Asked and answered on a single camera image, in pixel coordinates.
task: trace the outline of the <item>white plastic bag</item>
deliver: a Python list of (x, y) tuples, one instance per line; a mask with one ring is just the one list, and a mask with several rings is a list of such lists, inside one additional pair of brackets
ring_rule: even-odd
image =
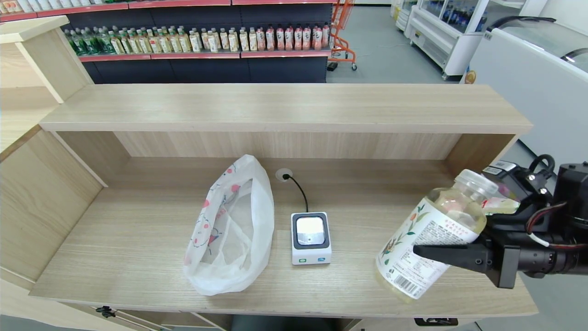
[(268, 265), (272, 236), (268, 174), (255, 157), (244, 155), (208, 191), (184, 274), (202, 295), (245, 290)]

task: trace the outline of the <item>white wall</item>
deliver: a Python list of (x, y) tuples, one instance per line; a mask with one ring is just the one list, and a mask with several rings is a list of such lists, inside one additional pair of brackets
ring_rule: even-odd
[(548, 0), (541, 16), (588, 35), (588, 0)]

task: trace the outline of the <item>barcode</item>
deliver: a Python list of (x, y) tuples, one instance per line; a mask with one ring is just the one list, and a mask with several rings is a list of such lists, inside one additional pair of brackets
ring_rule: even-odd
[(410, 280), (402, 277), (402, 275), (398, 275), (398, 277), (394, 280), (394, 283), (401, 289), (407, 291), (409, 294), (412, 294), (419, 287), (411, 283)]

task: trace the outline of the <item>cabinet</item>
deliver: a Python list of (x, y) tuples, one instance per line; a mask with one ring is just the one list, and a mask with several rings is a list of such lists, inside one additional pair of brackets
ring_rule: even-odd
[(538, 16), (547, 0), (419, 0), (405, 36), (443, 70), (463, 75), (483, 31), (507, 16)]
[[(29, 318), (143, 331), (315, 316), (377, 331), (414, 329), (415, 316), (536, 313), (520, 279), (505, 291), (451, 268), (406, 305), (373, 276), (374, 253), (422, 195), (530, 130), (488, 87), (86, 84), (64, 99), (2, 152), (2, 281), (41, 305)], [(211, 182), (246, 153), (272, 178), (269, 264), (243, 292), (201, 296), (182, 273), (186, 241)], [(302, 201), (272, 176), (282, 167), (329, 214), (333, 263), (291, 264), (289, 215)]]

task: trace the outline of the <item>orange shopping cart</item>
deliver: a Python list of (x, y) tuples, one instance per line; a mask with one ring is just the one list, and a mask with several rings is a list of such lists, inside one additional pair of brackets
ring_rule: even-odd
[[(333, 47), (331, 48), (331, 56), (329, 61), (335, 62), (351, 62), (351, 70), (357, 70), (358, 65), (355, 64), (355, 52), (349, 48), (349, 42), (339, 36), (339, 33), (345, 29), (349, 15), (351, 15), (351, 9), (355, 0), (337, 0), (333, 9), (333, 18), (331, 19), (331, 41)], [(335, 58), (342, 52), (345, 53), (345, 58)]]

